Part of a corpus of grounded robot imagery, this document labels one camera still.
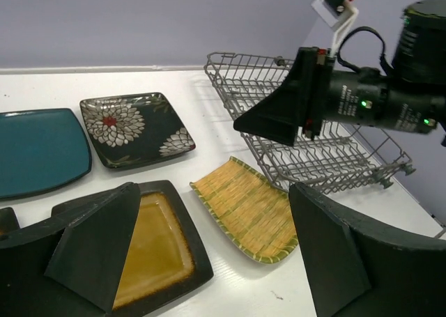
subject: square plate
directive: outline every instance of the square plate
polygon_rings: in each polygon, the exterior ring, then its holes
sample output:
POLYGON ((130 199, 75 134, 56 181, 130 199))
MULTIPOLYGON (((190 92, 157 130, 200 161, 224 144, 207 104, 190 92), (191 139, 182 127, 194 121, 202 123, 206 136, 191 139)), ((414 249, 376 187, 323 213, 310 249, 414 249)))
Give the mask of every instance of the square plate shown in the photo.
POLYGON ((161 93, 86 99, 80 107, 91 142, 111 169, 154 164, 195 148, 161 93))
POLYGON ((278 263, 298 246, 288 194, 231 157, 195 183, 201 202, 226 236, 259 263, 278 263))
POLYGON ((112 312, 140 202, 138 185, 126 183, 2 235, 1 317, 112 312))
MULTIPOLYGON (((200 287, 213 277, 201 238, 169 181, 139 184, 141 205, 112 317, 141 317, 200 287)), ((53 207, 52 216, 101 192, 53 207)))
POLYGON ((91 170, 88 140, 69 109, 0 114, 0 199, 48 192, 91 170))

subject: white bracket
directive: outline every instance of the white bracket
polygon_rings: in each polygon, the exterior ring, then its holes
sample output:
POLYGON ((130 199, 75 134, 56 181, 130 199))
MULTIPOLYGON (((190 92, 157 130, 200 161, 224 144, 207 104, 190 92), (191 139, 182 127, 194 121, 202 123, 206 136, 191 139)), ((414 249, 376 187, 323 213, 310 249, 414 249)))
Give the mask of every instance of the white bracket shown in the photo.
POLYGON ((349 1, 344 0, 344 9, 340 14, 333 12, 325 0, 315 0, 312 3, 313 9, 319 14, 322 20, 334 31, 330 56, 336 56, 342 40, 350 32, 351 27, 355 23, 359 10, 349 1))

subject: bamboo mat plate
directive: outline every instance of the bamboo mat plate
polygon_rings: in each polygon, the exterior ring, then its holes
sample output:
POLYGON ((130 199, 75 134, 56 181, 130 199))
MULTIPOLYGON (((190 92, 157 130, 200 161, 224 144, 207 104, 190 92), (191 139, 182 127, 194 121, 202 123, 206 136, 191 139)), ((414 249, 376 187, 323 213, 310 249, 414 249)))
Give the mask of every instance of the bamboo mat plate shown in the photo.
POLYGON ((255 169, 231 157, 190 183, 220 228, 259 263, 277 263, 298 245, 288 194, 255 169))

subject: black cylinder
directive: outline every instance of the black cylinder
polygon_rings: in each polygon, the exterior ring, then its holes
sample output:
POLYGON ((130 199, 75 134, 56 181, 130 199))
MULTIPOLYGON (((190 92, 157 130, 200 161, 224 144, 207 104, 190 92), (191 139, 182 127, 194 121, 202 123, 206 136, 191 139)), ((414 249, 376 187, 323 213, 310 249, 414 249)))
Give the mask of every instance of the black cylinder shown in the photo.
POLYGON ((377 72, 334 71, 324 119, 390 130, 430 133, 443 119, 446 99, 422 85, 380 76, 377 72))
POLYGON ((446 0, 424 0, 404 10, 392 65, 408 82, 446 84, 446 0))

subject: wire dish rack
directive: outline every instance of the wire dish rack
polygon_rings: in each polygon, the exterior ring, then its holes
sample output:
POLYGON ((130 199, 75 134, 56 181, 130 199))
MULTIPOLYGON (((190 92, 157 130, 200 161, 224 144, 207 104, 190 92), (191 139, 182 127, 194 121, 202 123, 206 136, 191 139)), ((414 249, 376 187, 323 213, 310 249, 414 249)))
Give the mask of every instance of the wire dish rack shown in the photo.
MULTIPOLYGON (((233 120, 272 93, 293 60, 228 52, 208 55, 206 74, 233 120)), ((288 191, 295 182, 329 194, 371 184, 390 187, 399 171, 413 173, 411 158, 378 128, 325 122, 314 141, 298 135, 294 147, 241 133, 266 178, 288 191)))

